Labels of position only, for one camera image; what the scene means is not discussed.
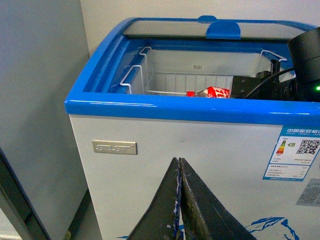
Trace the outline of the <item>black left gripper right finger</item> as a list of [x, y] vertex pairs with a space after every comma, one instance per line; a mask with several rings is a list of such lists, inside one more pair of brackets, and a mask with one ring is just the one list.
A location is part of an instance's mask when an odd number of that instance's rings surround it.
[[186, 159], [179, 159], [180, 209], [186, 240], [254, 240]]

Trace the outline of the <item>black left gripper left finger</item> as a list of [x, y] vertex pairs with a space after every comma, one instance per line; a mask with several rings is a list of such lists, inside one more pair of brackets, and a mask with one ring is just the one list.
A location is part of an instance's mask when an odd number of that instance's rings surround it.
[[129, 240], [175, 240], [180, 234], [181, 167], [173, 158]]

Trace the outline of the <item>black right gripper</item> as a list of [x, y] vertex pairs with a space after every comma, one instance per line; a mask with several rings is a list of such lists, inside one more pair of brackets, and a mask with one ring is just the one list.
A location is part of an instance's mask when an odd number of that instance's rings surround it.
[[270, 70], [257, 74], [256, 77], [233, 77], [230, 85], [230, 98], [232, 99], [297, 99], [298, 83], [295, 77], [280, 81], [282, 75], [288, 70], [282, 70], [281, 62], [272, 59]]

